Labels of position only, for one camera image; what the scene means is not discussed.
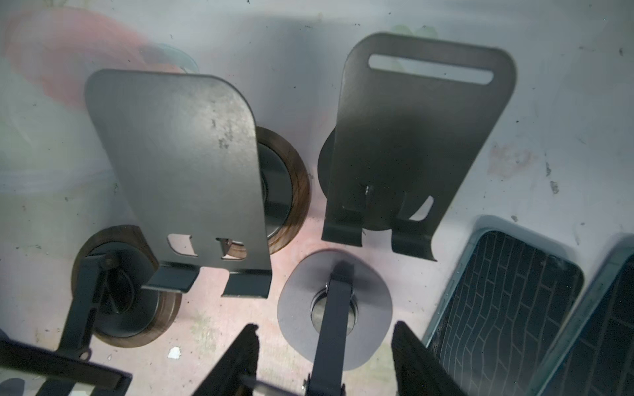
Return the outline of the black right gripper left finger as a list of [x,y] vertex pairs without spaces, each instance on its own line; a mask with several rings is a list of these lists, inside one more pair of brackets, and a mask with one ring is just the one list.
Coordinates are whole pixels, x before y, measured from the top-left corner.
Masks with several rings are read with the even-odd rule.
[[259,359],[258,326],[247,324],[193,395],[248,395],[253,390],[242,381],[255,377]]

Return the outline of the black phone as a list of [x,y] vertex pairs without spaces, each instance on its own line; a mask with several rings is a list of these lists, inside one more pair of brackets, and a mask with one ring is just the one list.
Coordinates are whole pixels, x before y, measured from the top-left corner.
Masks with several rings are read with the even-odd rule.
[[556,336],[527,395],[633,394],[633,247],[615,247]]

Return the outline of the phone with reflective screen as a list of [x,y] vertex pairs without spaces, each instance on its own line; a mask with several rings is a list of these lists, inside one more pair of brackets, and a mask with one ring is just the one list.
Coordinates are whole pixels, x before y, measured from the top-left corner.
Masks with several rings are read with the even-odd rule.
[[467,395],[523,395],[578,299],[573,262],[501,230],[477,232],[424,343]]

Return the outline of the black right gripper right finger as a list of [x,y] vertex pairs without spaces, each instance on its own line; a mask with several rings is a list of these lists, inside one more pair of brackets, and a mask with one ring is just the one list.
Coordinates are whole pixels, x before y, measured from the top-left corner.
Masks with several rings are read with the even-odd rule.
[[466,395],[405,322],[394,327],[391,351],[400,396]]

